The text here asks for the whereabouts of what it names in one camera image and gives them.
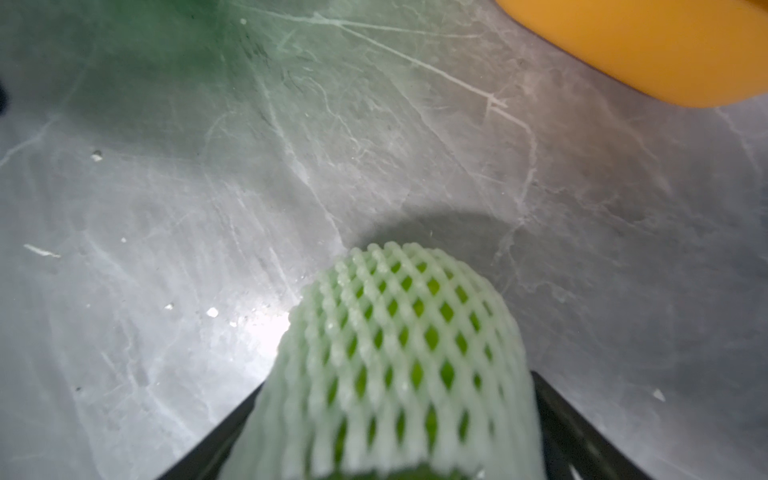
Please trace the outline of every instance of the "yellow object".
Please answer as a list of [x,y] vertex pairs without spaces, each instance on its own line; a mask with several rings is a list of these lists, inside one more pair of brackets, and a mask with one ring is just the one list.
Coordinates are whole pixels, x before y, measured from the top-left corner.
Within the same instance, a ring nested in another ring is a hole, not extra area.
[[768,0],[497,0],[513,18],[653,97],[713,107],[768,92]]

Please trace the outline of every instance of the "scratch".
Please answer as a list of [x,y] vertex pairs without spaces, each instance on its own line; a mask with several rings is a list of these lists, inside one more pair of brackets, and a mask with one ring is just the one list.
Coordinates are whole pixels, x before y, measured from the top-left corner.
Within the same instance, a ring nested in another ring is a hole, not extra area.
[[372,38],[368,38],[365,35],[363,35],[362,33],[358,33],[358,32],[356,32],[354,30],[350,30],[347,27],[339,26],[339,28],[341,28],[343,31],[346,31],[350,35],[354,35],[357,38],[361,38],[361,39],[367,41],[368,43],[381,48],[382,50],[386,50],[386,51],[388,51],[389,53],[391,53],[393,55],[397,55],[400,58],[403,58],[403,59],[405,59],[407,61],[410,61],[414,65],[418,65],[419,67],[425,68],[425,69],[431,71],[432,73],[436,73],[436,74],[440,75],[441,77],[445,78],[446,80],[455,83],[459,87],[462,87],[462,88],[464,88],[466,90],[469,90],[470,92],[472,92],[474,94],[480,95],[481,97],[488,99],[488,101],[491,102],[491,104],[493,104],[493,105],[498,105],[498,106],[504,107],[504,108],[507,107],[507,104],[504,101],[501,101],[501,100],[497,99],[496,96],[494,96],[492,93],[489,93],[487,91],[483,91],[483,90],[481,90],[481,89],[479,89],[477,87],[473,87],[472,85],[468,84],[467,82],[465,82],[463,80],[459,80],[458,78],[454,77],[453,75],[451,75],[451,74],[449,74],[449,73],[447,73],[447,72],[445,72],[443,70],[440,70],[437,67],[433,67],[430,64],[425,63],[425,62],[423,62],[423,61],[421,61],[421,60],[419,60],[417,58],[409,57],[408,55],[406,55],[406,54],[404,54],[404,53],[402,53],[400,51],[397,51],[394,48],[388,47],[388,46],[384,45],[383,43],[381,43],[379,41],[376,41],[376,40],[374,40]]
[[329,19],[329,18],[321,17],[319,15],[317,15],[315,17],[312,17],[312,18],[309,18],[309,17],[294,17],[292,15],[284,15],[284,14],[280,14],[280,13],[276,13],[276,12],[270,12],[268,10],[261,10],[260,8],[247,7],[245,5],[238,5],[238,6],[240,6],[242,8],[253,9],[253,10],[257,11],[257,12],[261,12],[261,13],[264,13],[266,15],[271,15],[273,17],[281,18],[283,20],[288,20],[288,21],[291,21],[291,22],[302,22],[302,23],[309,23],[309,24],[312,24],[312,25],[332,25],[332,26],[338,27],[341,30],[349,33],[350,35],[354,35],[357,38],[361,38],[362,40],[367,41],[371,45],[375,45],[376,47],[379,47],[382,50],[388,51],[389,53],[391,53],[393,55],[396,55],[396,56],[398,56],[398,57],[400,57],[400,58],[402,58],[404,60],[407,60],[407,61],[413,63],[414,65],[418,65],[419,67],[425,68],[426,70],[429,70],[432,73],[436,73],[436,74],[440,75],[441,77],[445,78],[446,80],[448,80],[448,81],[458,85],[459,87],[462,87],[462,88],[464,88],[466,90],[469,90],[470,92],[472,92],[474,94],[480,95],[481,97],[488,99],[490,104],[498,105],[498,106],[504,107],[504,108],[506,108],[506,106],[507,106],[507,104],[504,101],[501,101],[501,100],[497,99],[496,96],[493,95],[493,93],[490,93],[490,92],[487,92],[487,91],[483,91],[483,90],[481,90],[481,89],[479,89],[477,87],[474,87],[474,86],[468,84],[467,82],[454,77],[453,75],[449,74],[448,72],[440,70],[437,67],[433,67],[432,65],[430,65],[428,63],[425,63],[425,62],[423,62],[423,61],[421,61],[421,60],[419,60],[417,58],[410,57],[410,56],[408,56],[408,55],[406,55],[406,54],[404,54],[404,53],[402,53],[400,51],[395,50],[392,47],[388,47],[387,45],[384,45],[383,43],[381,43],[379,41],[376,41],[376,40],[374,40],[372,38],[366,37],[362,33],[358,33],[357,31],[354,31],[354,30],[352,30],[350,28],[347,28],[347,27],[375,28],[375,29],[381,29],[381,30],[392,30],[392,31],[400,31],[400,32],[408,32],[408,33],[423,33],[423,34],[425,34],[426,32],[411,31],[411,30],[406,30],[406,29],[403,29],[403,28],[396,28],[396,27],[382,27],[381,25],[360,24],[360,23],[357,23],[357,22],[348,22],[346,20],[332,20],[332,19]]
[[530,149],[528,150],[528,173],[525,175],[522,191],[516,200],[518,207],[520,207],[522,210],[525,198],[528,196],[528,189],[530,188],[531,183],[533,183],[534,176],[538,171],[538,139],[533,133],[531,125],[525,123],[514,115],[508,114],[501,108],[489,107],[488,109],[495,112],[496,114],[501,115],[503,118],[509,120],[513,124],[518,125],[520,128],[525,130],[525,133],[528,135],[528,142],[530,143]]
[[451,34],[451,33],[437,33],[433,31],[412,30],[410,28],[389,27],[387,25],[374,25],[370,23],[351,22],[349,20],[340,20],[335,18],[325,18],[319,13],[315,13],[313,17],[296,17],[294,15],[286,15],[283,13],[272,12],[270,10],[262,10],[258,7],[251,7],[249,5],[242,5],[239,3],[233,3],[233,6],[244,8],[246,10],[252,10],[254,12],[263,13],[270,17],[281,18],[290,22],[308,23],[310,25],[332,25],[335,27],[359,27],[370,28],[372,30],[382,31],[397,31],[399,33],[413,33],[416,35],[425,35],[428,37],[442,37],[442,38],[479,38],[477,34]]
[[651,180],[656,184],[657,187],[663,190],[667,196],[671,195],[672,187],[669,185],[669,181],[664,178],[660,172],[661,160],[659,159],[658,155],[656,155],[650,148],[648,148],[648,146],[645,144],[645,140],[643,140],[641,134],[637,130],[632,128],[626,120],[620,119],[614,113],[614,111],[611,110],[611,106],[608,104],[608,100],[601,94],[598,95],[598,104],[602,108],[603,112],[605,112],[605,114],[614,121],[615,127],[632,137],[637,143],[637,146],[639,146],[643,151],[643,153],[645,153],[648,157],[652,158],[656,162],[657,171],[655,172],[652,171],[645,164],[645,162],[640,162],[640,165],[649,173]]
[[752,151],[752,147],[750,147],[744,140],[744,133],[737,128],[733,120],[730,119],[728,114],[725,113],[722,108],[715,108],[715,113],[723,119],[725,124],[728,126],[728,129],[739,138],[741,149],[744,150],[744,154],[746,155],[747,160],[749,160],[752,164],[752,168],[755,170],[755,173],[757,173],[758,177],[762,179],[763,168],[757,163],[757,160],[755,160],[755,154]]
[[93,61],[93,57],[94,57],[94,51],[95,51],[95,48],[92,48],[91,53],[88,54],[88,58],[85,60],[85,65],[83,65],[83,69],[80,71],[80,73],[74,80],[74,83],[72,84],[67,94],[59,102],[56,108],[58,111],[53,115],[51,115],[48,121],[45,122],[45,124],[43,124],[42,127],[40,127],[40,130],[38,130],[38,133],[16,144],[14,147],[11,147],[8,150],[6,150],[2,158],[0,158],[0,168],[3,168],[5,164],[7,164],[11,160],[11,158],[13,158],[13,156],[16,155],[19,151],[22,151],[26,147],[42,140],[42,138],[45,136],[45,133],[48,131],[51,125],[55,124],[57,121],[59,121],[59,119],[61,119],[61,116],[63,115],[62,110],[67,106],[67,104],[72,99],[72,97],[74,97],[74,94],[78,91],[78,89],[80,88],[80,85],[83,83],[83,80],[85,79],[85,74],[88,72],[88,70],[91,67],[91,62]]
[[279,43],[279,44],[277,44],[277,47],[275,48],[275,50],[277,50],[277,51],[283,51],[283,47],[284,47],[284,46],[286,46],[286,43],[288,43],[288,41],[291,39],[291,37],[293,37],[293,34],[295,34],[295,33],[296,33],[296,29],[294,28],[293,30],[291,30],[291,31],[288,33],[288,35],[286,35],[286,36],[283,38],[283,40],[281,40],[281,41],[280,41],[280,43]]
[[277,274],[280,275],[280,279],[285,283],[286,289],[288,290],[288,293],[291,295],[291,300],[293,303],[299,302],[299,296],[296,295],[296,291],[293,289],[291,284],[288,282],[288,277],[286,276],[285,270],[283,270],[283,266],[280,265],[280,259],[277,258],[277,253],[275,253],[275,250],[270,247],[270,257],[272,257],[272,263],[274,266],[277,267]]
[[342,239],[341,239],[341,231],[339,230],[339,226],[336,225],[336,220],[333,218],[333,215],[328,211],[325,204],[320,200],[319,196],[317,195],[317,192],[315,192],[315,189],[312,187],[312,184],[310,183],[309,175],[306,172],[306,168],[299,161],[299,157],[298,155],[296,155],[295,150],[291,146],[289,138],[286,136],[285,131],[283,130],[283,127],[280,125],[280,122],[277,120],[277,113],[275,112],[274,105],[272,105],[272,97],[269,91],[267,90],[266,85],[261,79],[259,80],[259,86],[261,87],[261,90],[263,91],[263,94],[264,94],[264,99],[266,100],[266,105],[269,111],[270,118],[272,120],[273,129],[277,134],[277,136],[280,138],[280,140],[283,142],[283,150],[286,155],[286,159],[289,161],[288,167],[291,169],[293,174],[296,175],[297,178],[299,178],[301,183],[306,185],[306,187],[310,190],[310,193],[315,198],[315,201],[318,203],[320,208],[323,209],[323,214],[326,220],[328,220],[328,223],[336,232],[336,240],[338,242],[336,251],[338,252],[346,251],[346,248],[344,247],[344,242],[342,242]]
[[672,462],[670,462],[669,460],[667,460],[667,459],[666,459],[666,458],[664,458],[664,457],[660,457],[659,455],[654,455],[654,456],[655,456],[656,458],[658,458],[659,460],[661,460],[662,462],[664,462],[664,463],[666,463],[667,465],[669,465],[670,467],[674,468],[675,470],[678,470],[680,473],[683,473],[683,474],[685,474],[685,475],[687,475],[687,476],[691,477],[693,480],[703,480],[703,479],[702,479],[702,478],[701,478],[699,475],[695,475],[695,474],[694,474],[693,472],[691,472],[690,470],[688,470],[688,469],[686,469],[686,468],[683,468],[683,467],[681,467],[680,465],[677,465],[677,464],[675,464],[675,463],[672,463]]
[[47,250],[43,250],[42,248],[37,248],[36,246],[30,245],[29,243],[25,243],[24,248],[29,250],[30,252],[38,254],[40,257],[61,258],[61,255],[59,255],[58,253],[53,253]]

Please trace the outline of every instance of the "gray surface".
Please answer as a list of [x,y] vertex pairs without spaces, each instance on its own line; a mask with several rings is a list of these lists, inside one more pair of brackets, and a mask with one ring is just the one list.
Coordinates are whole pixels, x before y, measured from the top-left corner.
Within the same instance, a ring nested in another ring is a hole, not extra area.
[[153,478],[389,239],[660,480],[768,478],[768,98],[661,104],[490,0],[241,1],[0,2],[4,478]]

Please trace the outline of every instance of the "green blurry object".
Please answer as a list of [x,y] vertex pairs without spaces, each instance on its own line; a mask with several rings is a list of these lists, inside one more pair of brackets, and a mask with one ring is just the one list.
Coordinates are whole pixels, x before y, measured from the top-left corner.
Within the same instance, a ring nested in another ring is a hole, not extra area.
[[353,250],[304,290],[219,475],[256,478],[543,480],[504,300],[441,250]]

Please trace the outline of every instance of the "white debris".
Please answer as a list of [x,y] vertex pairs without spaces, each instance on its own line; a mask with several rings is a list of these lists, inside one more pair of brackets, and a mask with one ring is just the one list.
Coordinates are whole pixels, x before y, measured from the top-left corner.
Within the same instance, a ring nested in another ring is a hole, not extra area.
[[25,243],[24,248],[29,250],[30,252],[38,254],[40,257],[61,258],[61,255],[59,255],[58,253],[53,253],[47,250],[43,250],[42,248],[37,248],[36,246],[30,245],[29,243]]

